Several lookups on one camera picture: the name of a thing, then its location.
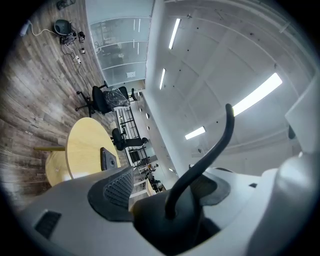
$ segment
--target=cable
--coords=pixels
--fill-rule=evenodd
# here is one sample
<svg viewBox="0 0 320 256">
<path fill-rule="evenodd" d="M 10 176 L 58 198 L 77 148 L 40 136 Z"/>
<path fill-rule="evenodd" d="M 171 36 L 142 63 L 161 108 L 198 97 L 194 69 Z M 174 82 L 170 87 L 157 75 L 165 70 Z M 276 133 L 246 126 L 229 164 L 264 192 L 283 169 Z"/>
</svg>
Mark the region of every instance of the cable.
<svg viewBox="0 0 320 256">
<path fill-rule="evenodd" d="M 67 46 L 72 45 L 76 39 L 70 39 L 69 42 L 66 43 Z"/>
<path fill-rule="evenodd" d="M 66 44 L 65 46 L 66 46 L 66 47 L 68 47 L 71 51 L 73 51 L 74 56 L 77 56 L 77 55 L 76 55 L 76 52 L 75 52 L 75 50 L 74 50 L 74 49 L 70 48 L 70 47 L 68 46 L 68 44 Z"/>
<path fill-rule="evenodd" d="M 88 88 L 87 82 L 86 82 L 86 80 L 84 79 L 84 77 L 80 74 L 80 71 L 79 71 L 80 67 L 81 67 L 81 64 L 79 64 L 79 67 L 78 67 L 78 73 L 79 73 L 80 77 L 82 77 L 82 80 L 83 80 L 83 81 L 84 81 L 84 83 L 85 83 L 85 86 L 86 86 L 86 89 L 87 89 L 87 91 L 88 91 L 88 94 L 90 95 L 90 92 L 89 92 L 89 88 Z"/>
<path fill-rule="evenodd" d="M 73 26 L 72 24 L 75 24 L 73 21 L 70 22 L 71 24 L 71 28 L 75 30 L 75 32 L 78 34 L 78 30 L 75 28 L 75 26 Z"/>
<path fill-rule="evenodd" d="M 173 219 L 176 216 L 176 203 L 185 189 L 213 163 L 214 160 L 229 144 L 235 127 L 234 110 L 230 104 L 225 105 L 226 123 L 221 139 L 210 151 L 204 155 L 194 166 L 192 166 L 171 188 L 165 200 L 165 216 Z"/>
<path fill-rule="evenodd" d="M 33 34 L 34 36 L 39 36 L 40 34 L 42 34 L 43 31 L 49 31 L 49 32 L 51 32 L 51 33 L 53 33 L 53 34 L 55 34 L 55 35 L 57 36 L 57 34 L 56 34 L 55 32 L 53 32 L 53 31 L 51 31 L 51 30 L 49 30 L 49 29 L 43 29 L 39 34 L 35 34 L 35 33 L 34 33 L 34 27 L 33 27 L 32 22 L 31 22 L 30 20 L 29 20 L 29 23 L 30 23 L 30 25 L 31 25 L 31 32 L 32 32 L 32 34 Z"/>
<path fill-rule="evenodd" d="M 72 53 L 69 53 L 69 52 L 64 52 L 64 50 L 62 49 L 62 43 L 60 44 L 61 45 L 61 51 L 62 51 L 62 53 L 63 53 L 63 55 L 70 55 L 71 57 L 72 57 L 72 61 L 74 62 L 74 63 L 76 63 L 77 61 L 74 61 L 74 58 L 76 57 L 76 56 L 72 56 Z"/>
</svg>

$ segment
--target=wooden table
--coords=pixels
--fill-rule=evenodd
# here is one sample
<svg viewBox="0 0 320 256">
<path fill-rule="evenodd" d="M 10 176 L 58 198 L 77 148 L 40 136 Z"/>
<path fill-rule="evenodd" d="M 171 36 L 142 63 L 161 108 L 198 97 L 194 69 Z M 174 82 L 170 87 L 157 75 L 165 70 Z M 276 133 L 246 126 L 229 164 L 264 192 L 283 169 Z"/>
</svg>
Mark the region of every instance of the wooden table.
<svg viewBox="0 0 320 256">
<path fill-rule="evenodd" d="M 45 162 L 46 177 L 51 186 L 60 182 L 101 172 L 100 148 L 116 157 L 116 148 L 103 126 L 90 117 L 78 120 L 67 138 L 66 147 L 35 147 L 52 151 Z"/>
</svg>

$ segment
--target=office chair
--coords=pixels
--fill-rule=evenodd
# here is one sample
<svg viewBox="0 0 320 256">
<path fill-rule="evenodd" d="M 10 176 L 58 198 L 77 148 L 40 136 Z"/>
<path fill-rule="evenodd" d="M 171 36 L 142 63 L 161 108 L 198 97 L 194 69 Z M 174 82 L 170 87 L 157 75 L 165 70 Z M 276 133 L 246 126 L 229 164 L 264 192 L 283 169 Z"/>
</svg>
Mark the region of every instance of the office chair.
<svg viewBox="0 0 320 256">
<path fill-rule="evenodd" d="M 124 150 L 127 147 L 138 147 L 146 144 L 149 140 L 147 138 L 129 138 L 125 139 L 126 131 L 120 133 L 118 128 L 112 130 L 113 145 L 115 145 L 116 149 L 119 151 Z"/>
<path fill-rule="evenodd" d="M 81 94 L 81 96 L 83 97 L 86 105 L 80 106 L 80 107 L 76 107 L 75 111 L 78 111 L 79 109 L 82 108 L 88 108 L 89 110 L 89 117 L 91 117 L 92 114 L 94 114 L 96 111 L 102 113 L 103 115 L 105 115 L 106 113 L 112 112 L 114 111 L 113 108 L 108 105 L 108 102 L 105 99 L 104 93 L 102 92 L 102 88 L 107 87 L 107 82 L 104 81 L 104 85 L 98 87 L 98 86 L 94 86 L 92 88 L 92 100 L 90 99 L 90 97 L 86 97 L 84 95 L 84 93 L 82 91 L 77 91 L 76 94 L 79 95 Z M 134 94 L 134 90 L 132 88 L 131 92 L 131 96 L 128 95 L 127 92 L 127 88 L 125 86 L 122 86 L 120 88 L 118 88 L 120 90 L 120 92 L 123 94 L 123 96 L 126 99 L 129 99 L 129 97 L 133 98 L 134 101 L 137 101 L 135 94 Z"/>
</svg>

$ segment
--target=power strip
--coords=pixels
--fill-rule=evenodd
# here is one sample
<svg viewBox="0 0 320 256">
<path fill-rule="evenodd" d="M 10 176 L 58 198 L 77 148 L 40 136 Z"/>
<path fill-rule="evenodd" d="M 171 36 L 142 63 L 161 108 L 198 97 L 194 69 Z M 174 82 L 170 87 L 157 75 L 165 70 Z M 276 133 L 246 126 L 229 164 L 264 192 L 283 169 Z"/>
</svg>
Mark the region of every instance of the power strip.
<svg viewBox="0 0 320 256">
<path fill-rule="evenodd" d="M 81 64 L 81 60 L 80 60 L 80 58 L 79 58 L 78 55 L 76 55 L 73 60 L 74 60 L 74 61 L 77 61 L 78 64 Z"/>
</svg>

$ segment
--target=fluorescent light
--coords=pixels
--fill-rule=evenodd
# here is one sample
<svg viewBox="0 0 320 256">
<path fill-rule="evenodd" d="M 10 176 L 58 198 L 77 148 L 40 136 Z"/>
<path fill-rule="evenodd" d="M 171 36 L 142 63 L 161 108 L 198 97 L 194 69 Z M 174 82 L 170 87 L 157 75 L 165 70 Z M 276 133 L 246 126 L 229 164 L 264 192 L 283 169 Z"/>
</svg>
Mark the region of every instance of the fluorescent light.
<svg viewBox="0 0 320 256">
<path fill-rule="evenodd" d="M 233 106 L 234 116 L 239 115 L 241 112 L 247 110 L 258 101 L 262 100 L 279 85 L 282 84 L 282 80 L 277 73 L 270 76 L 263 84 L 261 84 L 257 89 L 251 92 L 247 97 L 241 100 L 238 104 Z"/>
<path fill-rule="evenodd" d="M 196 136 L 198 136 L 198 135 L 200 135 L 200 134 L 203 134 L 203 133 L 205 133 L 206 132 L 206 130 L 205 130 L 205 128 L 202 126 L 202 127 L 200 127 L 199 129 L 196 129 L 196 130 L 194 130 L 193 132 L 190 132 L 189 134 L 187 134 L 186 136 L 185 136 L 185 138 L 187 139 L 187 140 L 189 140 L 189 139 L 191 139 L 191 138 L 193 138 L 193 137 L 196 137 Z"/>
<path fill-rule="evenodd" d="M 174 24 L 174 28 L 173 28 L 173 32 L 172 32 L 172 36 L 171 36 L 171 40 L 169 43 L 169 49 L 172 49 L 172 46 L 174 45 L 174 40 L 178 31 L 178 27 L 179 27 L 179 23 L 180 23 L 181 19 L 177 18 Z"/>
<path fill-rule="evenodd" d="M 162 70 L 162 76 L 161 76 L 161 81 L 160 81 L 160 90 L 162 88 L 162 83 L 164 82 L 165 73 L 166 73 L 166 69 L 164 68 Z"/>
</svg>

